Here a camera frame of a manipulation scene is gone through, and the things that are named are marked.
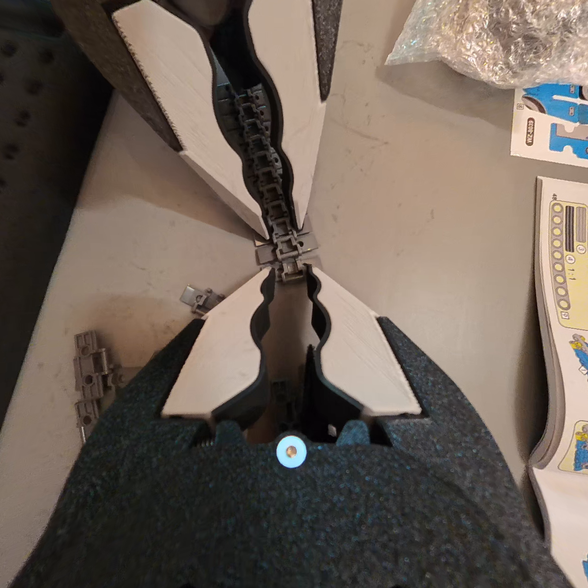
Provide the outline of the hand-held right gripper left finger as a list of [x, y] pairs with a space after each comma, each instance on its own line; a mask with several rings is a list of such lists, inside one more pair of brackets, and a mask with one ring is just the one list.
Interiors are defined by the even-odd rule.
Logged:
[[206, 314], [162, 417], [259, 419], [270, 398], [262, 340], [275, 282], [275, 270], [262, 269]]

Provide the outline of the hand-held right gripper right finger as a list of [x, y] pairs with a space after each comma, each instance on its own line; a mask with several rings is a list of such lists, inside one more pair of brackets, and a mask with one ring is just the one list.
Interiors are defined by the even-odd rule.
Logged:
[[313, 349], [327, 417], [420, 415], [422, 407], [378, 321], [378, 314], [324, 271], [306, 266]]

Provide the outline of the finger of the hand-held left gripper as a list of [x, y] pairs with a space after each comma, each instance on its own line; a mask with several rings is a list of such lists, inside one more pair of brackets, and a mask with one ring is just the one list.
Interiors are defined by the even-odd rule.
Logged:
[[293, 171], [293, 207], [303, 224], [311, 196], [326, 104], [319, 89], [311, 1], [253, 1], [254, 49], [279, 95], [282, 150]]
[[217, 122], [213, 69], [200, 34], [153, 1], [121, 8], [112, 20], [179, 140], [180, 157], [268, 238], [261, 207], [246, 187], [242, 160]]

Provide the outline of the pile of grey track pieces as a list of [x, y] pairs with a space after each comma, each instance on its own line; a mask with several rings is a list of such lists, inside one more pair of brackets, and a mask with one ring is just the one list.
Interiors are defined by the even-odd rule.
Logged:
[[[74, 336], [73, 371], [77, 429], [85, 444], [99, 417], [116, 399], [121, 390], [135, 378], [142, 366], [122, 366], [114, 362], [109, 348], [102, 346], [102, 337], [95, 330]], [[291, 380], [274, 379], [270, 383], [271, 402], [279, 432], [299, 427], [302, 396]]]

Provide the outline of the grey desk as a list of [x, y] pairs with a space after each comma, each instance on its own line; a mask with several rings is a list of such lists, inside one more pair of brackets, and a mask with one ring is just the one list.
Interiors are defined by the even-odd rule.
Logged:
[[[321, 268], [466, 394], [542, 533], [526, 463], [546, 421], [534, 294], [537, 176], [511, 156], [513, 91], [444, 63], [387, 66], [413, 1], [343, 1], [309, 202]], [[184, 287], [228, 295], [253, 234], [114, 94], [1, 432], [1, 587], [45, 530], [81, 449], [74, 335], [144, 366], [190, 320]]]

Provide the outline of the crumpled clear plastic bag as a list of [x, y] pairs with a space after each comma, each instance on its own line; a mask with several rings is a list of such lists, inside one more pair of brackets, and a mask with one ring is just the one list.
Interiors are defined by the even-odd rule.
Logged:
[[496, 88], [587, 84], [587, 1], [416, 1], [386, 65], [442, 62]]

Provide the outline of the building instruction booklet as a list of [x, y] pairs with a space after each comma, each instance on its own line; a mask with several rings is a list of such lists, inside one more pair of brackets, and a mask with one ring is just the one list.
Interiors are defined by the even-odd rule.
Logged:
[[537, 177], [534, 282], [548, 379], [529, 473], [550, 552], [587, 587], [587, 185]]

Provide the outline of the blue sticker sheet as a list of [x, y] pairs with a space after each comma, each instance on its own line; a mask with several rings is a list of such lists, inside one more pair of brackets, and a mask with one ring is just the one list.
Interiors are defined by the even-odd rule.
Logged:
[[586, 168], [587, 85], [515, 90], [511, 155]]

